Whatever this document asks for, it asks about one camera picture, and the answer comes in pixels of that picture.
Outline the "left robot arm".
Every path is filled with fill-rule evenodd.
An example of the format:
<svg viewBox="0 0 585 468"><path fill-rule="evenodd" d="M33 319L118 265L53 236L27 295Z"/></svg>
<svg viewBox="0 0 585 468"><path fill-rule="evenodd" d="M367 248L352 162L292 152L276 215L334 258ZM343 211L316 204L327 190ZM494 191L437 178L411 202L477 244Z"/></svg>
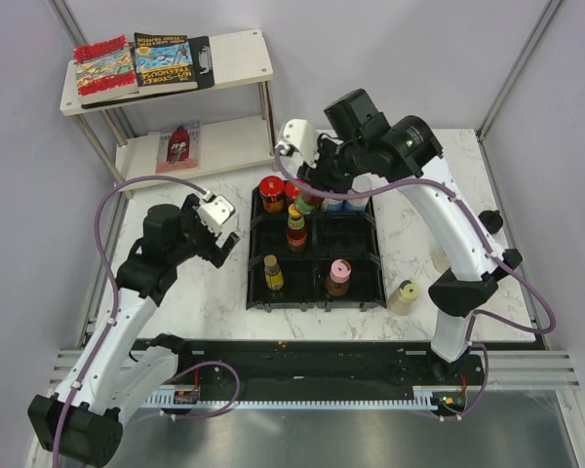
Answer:
<svg viewBox="0 0 585 468"><path fill-rule="evenodd" d="M183 383L194 372L181 338L161 334L128 370L124 362L138 334L158 310L186 260L223 265L239 238L216 242L235 213L224 197L190 194L181 206L151 207L142 235L111 275L113 302L68 375L49 396L37 395L28 417L40 446L59 465L68 457L94 467L114 456L125 428L162 384Z"/></svg>

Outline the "clear jar grey lid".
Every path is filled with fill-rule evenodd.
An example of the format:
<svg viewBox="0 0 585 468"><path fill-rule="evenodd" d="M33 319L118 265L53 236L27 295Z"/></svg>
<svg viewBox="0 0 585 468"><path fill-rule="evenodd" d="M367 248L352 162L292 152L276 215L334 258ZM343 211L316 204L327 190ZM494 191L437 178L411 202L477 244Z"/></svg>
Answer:
<svg viewBox="0 0 585 468"><path fill-rule="evenodd" d="M334 213L343 210L344 201L332 198L325 198L321 204L321 211L324 213Z"/></svg>

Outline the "green label sauce bottle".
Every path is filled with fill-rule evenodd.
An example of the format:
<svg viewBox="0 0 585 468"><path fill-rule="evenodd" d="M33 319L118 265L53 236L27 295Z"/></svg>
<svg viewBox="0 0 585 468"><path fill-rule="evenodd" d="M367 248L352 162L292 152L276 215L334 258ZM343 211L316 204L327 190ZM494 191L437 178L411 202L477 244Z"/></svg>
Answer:
<svg viewBox="0 0 585 468"><path fill-rule="evenodd" d="M323 198L314 196L306 190L299 189L299 193L295 197L293 204L302 215L311 215L322 205L323 201Z"/></svg>

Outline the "black compartment organizer tray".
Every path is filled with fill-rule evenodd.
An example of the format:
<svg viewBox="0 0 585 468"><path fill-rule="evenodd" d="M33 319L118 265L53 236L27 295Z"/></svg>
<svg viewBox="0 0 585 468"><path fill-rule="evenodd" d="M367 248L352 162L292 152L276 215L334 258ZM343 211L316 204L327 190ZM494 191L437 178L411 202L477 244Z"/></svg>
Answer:
<svg viewBox="0 0 585 468"><path fill-rule="evenodd" d="M287 204L277 214L268 213L258 191L252 192L246 307L332 311L350 308L367 311L386 305L386 291L373 201L363 212L321 210L305 218L307 243L293 252L287 243ZM281 267L284 287L270 291L265 282L263 259L274 254ZM352 267L350 286L344 296L327 293L326 277L336 259Z"/></svg>

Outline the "red lid sauce jar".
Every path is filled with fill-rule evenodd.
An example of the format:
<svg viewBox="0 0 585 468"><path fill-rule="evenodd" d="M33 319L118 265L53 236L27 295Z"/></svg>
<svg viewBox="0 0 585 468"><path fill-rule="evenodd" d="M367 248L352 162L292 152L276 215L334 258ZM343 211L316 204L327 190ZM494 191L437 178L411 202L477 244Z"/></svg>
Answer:
<svg viewBox="0 0 585 468"><path fill-rule="evenodd" d="M275 175L266 176L259 184L258 191L263 208L270 214L280 213L285 205L285 182Z"/></svg>

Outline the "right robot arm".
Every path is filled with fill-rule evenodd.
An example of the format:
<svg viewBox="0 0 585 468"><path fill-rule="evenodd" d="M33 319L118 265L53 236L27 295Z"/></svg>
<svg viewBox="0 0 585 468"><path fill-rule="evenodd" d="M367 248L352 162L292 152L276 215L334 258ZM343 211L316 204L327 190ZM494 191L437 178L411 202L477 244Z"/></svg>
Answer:
<svg viewBox="0 0 585 468"><path fill-rule="evenodd" d="M429 288L438 309L427 371L436 382L452 382L462 372L477 308L496 293L499 282L522 261L489 237L462 196L444 150L429 125L407 115L388 122L363 89L325 109L336 138L330 139L302 119L291 119L280 142L298 153L302 190L317 198L352 200L353 182L375 175L386 180L417 210L444 250L448 269Z"/></svg>

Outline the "yellow cap sauce bottle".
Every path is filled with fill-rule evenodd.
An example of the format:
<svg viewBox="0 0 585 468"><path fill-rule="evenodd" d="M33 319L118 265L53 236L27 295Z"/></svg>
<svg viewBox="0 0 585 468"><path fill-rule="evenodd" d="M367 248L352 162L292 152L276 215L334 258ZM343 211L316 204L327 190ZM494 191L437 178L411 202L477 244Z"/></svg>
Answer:
<svg viewBox="0 0 585 468"><path fill-rule="evenodd" d="M287 243L293 252L302 252L307 243L307 226L304 215L293 204L288 207Z"/></svg>

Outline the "pink lid spice jar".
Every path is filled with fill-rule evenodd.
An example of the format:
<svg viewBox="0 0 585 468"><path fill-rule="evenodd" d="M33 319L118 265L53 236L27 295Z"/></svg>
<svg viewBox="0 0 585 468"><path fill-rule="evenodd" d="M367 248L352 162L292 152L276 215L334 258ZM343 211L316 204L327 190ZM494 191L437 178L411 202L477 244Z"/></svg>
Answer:
<svg viewBox="0 0 585 468"><path fill-rule="evenodd" d="M326 277L326 290L331 296L344 296L350 286L351 264L345 259L336 259Z"/></svg>

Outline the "small yellow label bottle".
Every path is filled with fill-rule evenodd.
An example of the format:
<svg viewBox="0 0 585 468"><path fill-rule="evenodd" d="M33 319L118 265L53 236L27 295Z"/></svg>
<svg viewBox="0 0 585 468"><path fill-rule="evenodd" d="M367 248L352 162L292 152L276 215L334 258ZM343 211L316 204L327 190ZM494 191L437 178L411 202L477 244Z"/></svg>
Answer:
<svg viewBox="0 0 585 468"><path fill-rule="evenodd" d="M263 264L267 288L272 292L281 291L284 287L284 277L277 257L274 254L266 255Z"/></svg>

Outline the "white two-tier shelf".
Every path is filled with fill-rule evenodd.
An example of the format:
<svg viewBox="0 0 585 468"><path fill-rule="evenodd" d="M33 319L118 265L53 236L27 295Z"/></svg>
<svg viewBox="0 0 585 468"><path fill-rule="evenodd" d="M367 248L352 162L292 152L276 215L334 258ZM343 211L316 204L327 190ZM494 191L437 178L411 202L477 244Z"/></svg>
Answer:
<svg viewBox="0 0 585 468"><path fill-rule="evenodd" d="M192 178L271 165L276 135L271 82L274 70L261 30L211 37L214 85L165 96L131 96L96 110L79 102L75 67L67 66L59 109L80 127L115 182L155 172L159 130L201 122L198 168L176 172ZM116 138L106 151L87 118L100 114Z"/></svg>

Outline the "blue label clear jar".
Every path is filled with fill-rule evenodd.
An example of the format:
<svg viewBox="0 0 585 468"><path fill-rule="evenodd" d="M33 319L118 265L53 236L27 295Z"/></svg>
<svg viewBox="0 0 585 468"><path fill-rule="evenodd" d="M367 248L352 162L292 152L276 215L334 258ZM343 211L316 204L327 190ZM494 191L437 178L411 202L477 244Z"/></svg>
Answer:
<svg viewBox="0 0 585 468"><path fill-rule="evenodd" d="M349 194L355 195L354 199L348 199L343 202L343 208L349 212L363 212L367 208L370 197L366 196L367 192L372 191L372 181L366 175L359 175L353 180Z"/></svg>

